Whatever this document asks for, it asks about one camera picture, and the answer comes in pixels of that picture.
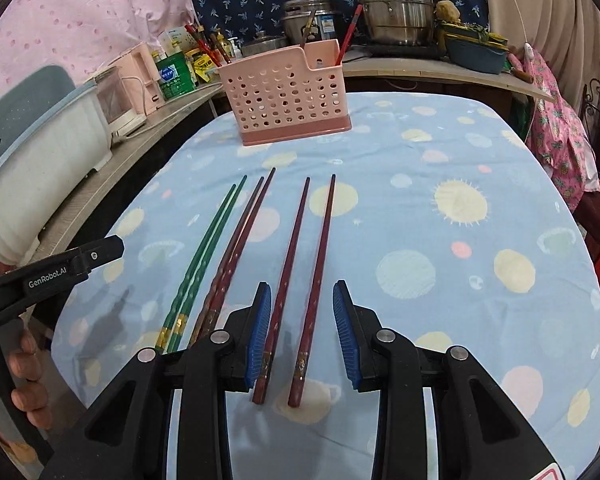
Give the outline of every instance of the red and white sticker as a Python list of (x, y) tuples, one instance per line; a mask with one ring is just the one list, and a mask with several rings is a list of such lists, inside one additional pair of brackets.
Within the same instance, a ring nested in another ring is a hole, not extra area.
[(560, 472), (560, 468), (558, 467), (558, 465), (556, 463), (553, 463), (550, 466), (544, 468), (531, 480), (564, 480), (564, 478), (562, 477), (562, 473)]

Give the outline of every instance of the pink basket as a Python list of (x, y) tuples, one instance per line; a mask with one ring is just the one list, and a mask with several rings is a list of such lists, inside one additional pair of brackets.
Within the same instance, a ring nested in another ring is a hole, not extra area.
[(338, 40), (288, 46), (218, 68), (245, 146), (351, 128)]

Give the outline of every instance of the metal screw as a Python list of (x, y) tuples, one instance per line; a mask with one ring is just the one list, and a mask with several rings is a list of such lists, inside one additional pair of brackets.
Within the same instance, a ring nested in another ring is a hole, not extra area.
[(216, 330), (211, 334), (211, 342), (220, 345), (229, 341), (229, 333), (225, 330)]
[(376, 332), (376, 337), (383, 343), (392, 343), (395, 341), (395, 333), (385, 328), (378, 330), (378, 332)]
[(458, 361), (465, 361), (469, 357), (469, 351), (463, 346), (454, 346), (451, 349), (451, 357)]
[(153, 348), (143, 348), (138, 352), (138, 361), (141, 363), (150, 363), (155, 359), (155, 350)]

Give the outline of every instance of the human hand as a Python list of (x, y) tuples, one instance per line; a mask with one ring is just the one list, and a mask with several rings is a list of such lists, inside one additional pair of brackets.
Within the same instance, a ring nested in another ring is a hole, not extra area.
[(42, 365), (36, 354), (38, 345), (29, 330), (22, 333), (20, 348), (22, 351), (9, 355), (7, 364), (16, 377), (32, 382), (13, 390), (11, 400), (16, 408), (27, 412), (27, 418), (34, 426), (48, 430), (52, 421), (48, 394), (46, 388), (37, 382), (42, 377)]

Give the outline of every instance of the pineapple pattern fabric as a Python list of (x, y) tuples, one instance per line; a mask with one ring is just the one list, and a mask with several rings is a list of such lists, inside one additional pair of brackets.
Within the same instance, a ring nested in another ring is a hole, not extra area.
[(523, 63), (509, 54), (519, 70), (531, 74), (535, 85), (552, 95), (555, 103), (540, 99), (526, 145), (551, 178), (573, 212), (586, 191), (598, 190), (595, 159), (589, 139), (575, 111), (560, 95), (558, 83), (540, 53)]

